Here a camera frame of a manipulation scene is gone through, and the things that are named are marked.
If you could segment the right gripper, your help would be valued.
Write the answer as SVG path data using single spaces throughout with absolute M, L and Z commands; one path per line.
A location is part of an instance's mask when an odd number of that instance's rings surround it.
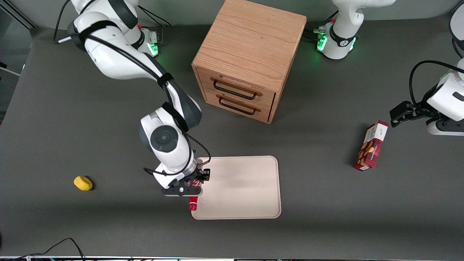
M 155 171 L 153 171 L 153 176 L 161 185 L 161 188 L 168 189 L 171 188 L 173 183 L 181 180 L 181 187 L 190 187 L 192 184 L 192 175 L 197 169 L 197 162 L 192 162 L 189 167 L 187 167 L 183 172 L 173 175 L 175 172 L 169 171 L 167 167 L 161 163 L 158 165 Z M 200 182 L 207 182 L 210 180 L 210 169 L 197 169 L 196 170 L 196 179 Z

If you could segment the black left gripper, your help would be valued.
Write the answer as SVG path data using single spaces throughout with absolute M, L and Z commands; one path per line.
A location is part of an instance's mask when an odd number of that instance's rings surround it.
M 396 128 L 401 123 L 406 121 L 419 120 L 428 118 L 429 120 L 439 120 L 440 112 L 428 104 L 428 99 L 432 95 L 424 95 L 420 102 L 416 102 L 414 96 L 411 96 L 412 102 L 403 101 L 396 107 L 390 110 L 391 127 Z

